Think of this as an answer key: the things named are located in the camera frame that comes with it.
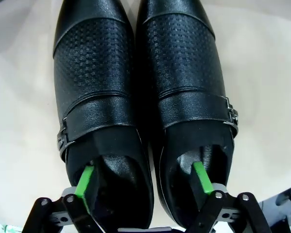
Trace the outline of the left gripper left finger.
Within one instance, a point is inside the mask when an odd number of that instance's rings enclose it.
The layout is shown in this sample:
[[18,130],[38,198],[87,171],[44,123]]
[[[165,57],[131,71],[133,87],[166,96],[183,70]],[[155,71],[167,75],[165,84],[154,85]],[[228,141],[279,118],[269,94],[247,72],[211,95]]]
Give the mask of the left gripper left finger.
[[22,231],[60,233],[64,226],[73,225],[79,233],[105,233],[93,215],[98,181],[95,166],[86,166],[77,186],[65,189],[58,200],[40,197],[34,202]]

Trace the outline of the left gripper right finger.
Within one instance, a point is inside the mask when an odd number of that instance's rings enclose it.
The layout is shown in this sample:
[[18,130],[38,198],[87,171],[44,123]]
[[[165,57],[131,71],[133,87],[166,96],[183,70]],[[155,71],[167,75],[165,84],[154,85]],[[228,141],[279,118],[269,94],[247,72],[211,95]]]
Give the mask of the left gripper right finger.
[[198,213],[188,232],[211,233],[218,222],[226,222],[234,233],[271,232],[252,193],[233,197],[227,191],[215,190],[202,162],[192,164],[190,179]]

